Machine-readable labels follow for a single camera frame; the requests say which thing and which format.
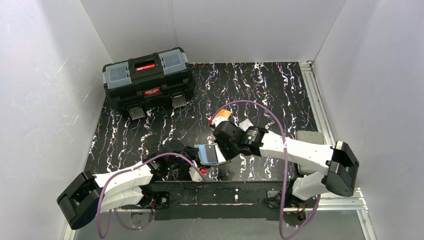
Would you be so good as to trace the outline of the mint green card holder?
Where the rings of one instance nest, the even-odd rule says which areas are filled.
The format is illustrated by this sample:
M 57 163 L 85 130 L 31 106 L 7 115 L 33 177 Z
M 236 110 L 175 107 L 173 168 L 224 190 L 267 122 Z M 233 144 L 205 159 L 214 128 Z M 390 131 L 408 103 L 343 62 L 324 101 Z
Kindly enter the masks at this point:
M 203 166 L 220 166 L 228 163 L 217 144 L 195 144 L 199 162 Z

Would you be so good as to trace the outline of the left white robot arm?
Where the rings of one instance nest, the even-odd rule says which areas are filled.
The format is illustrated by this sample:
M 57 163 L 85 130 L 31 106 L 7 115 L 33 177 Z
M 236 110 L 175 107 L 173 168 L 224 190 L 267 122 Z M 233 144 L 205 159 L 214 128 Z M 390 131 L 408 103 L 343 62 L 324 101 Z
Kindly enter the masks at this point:
M 97 215 L 126 205 L 139 205 L 148 197 L 142 187 L 161 180 L 172 170 L 185 170 L 202 181 L 199 149 L 169 142 L 164 151 L 152 152 L 136 164 L 109 173 L 83 171 L 57 197 L 56 203 L 73 230 L 88 225 Z

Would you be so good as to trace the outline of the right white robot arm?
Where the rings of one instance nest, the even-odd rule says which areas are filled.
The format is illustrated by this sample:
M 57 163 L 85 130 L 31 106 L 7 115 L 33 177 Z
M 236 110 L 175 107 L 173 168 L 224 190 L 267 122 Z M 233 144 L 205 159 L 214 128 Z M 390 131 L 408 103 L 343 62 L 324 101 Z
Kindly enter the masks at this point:
M 304 202 L 324 193 L 351 197 L 355 192 L 359 161 L 343 141 L 337 141 L 335 145 L 309 143 L 257 126 L 243 130 L 227 120 L 214 127 L 213 136 L 226 160 L 243 154 L 310 167 L 311 174 L 289 184 L 284 193 L 287 199 Z

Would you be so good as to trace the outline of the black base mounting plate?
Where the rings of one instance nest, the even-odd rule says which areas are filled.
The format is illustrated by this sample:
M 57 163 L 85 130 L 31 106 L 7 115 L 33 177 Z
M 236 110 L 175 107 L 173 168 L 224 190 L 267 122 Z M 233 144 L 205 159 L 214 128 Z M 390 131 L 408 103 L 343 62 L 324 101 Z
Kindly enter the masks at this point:
M 157 181 L 134 186 L 114 195 L 101 188 L 84 199 L 89 206 L 81 213 L 83 225 L 98 212 L 117 208 L 151 209 L 157 221 L 175 219 L 279 219 L 282 181 Z

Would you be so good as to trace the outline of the black toolbox with grey lids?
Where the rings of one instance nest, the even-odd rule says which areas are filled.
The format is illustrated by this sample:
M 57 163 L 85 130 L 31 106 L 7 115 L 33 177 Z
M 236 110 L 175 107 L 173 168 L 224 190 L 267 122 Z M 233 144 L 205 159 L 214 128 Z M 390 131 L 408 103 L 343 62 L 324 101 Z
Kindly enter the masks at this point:
M 132 120 L 154 107 L 186 106 L 195 96 L 196 81 L 181 47 L 106 64 L 102 77 L 109 107 Z

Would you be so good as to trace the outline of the aluminium frame rail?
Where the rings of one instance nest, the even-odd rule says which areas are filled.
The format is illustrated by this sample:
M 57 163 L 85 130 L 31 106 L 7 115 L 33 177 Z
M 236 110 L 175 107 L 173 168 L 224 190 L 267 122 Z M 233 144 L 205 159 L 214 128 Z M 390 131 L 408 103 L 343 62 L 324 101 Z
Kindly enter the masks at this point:
M 323 100 L 318 87 L 313 63 L 311 61 L 301 62 L 299 63 L 299 66 L 317 130 L 323 135 L 323 142 L 325 144 L 335 145 L 336 140 L 334 139 L 330 122 L 323 105 Z

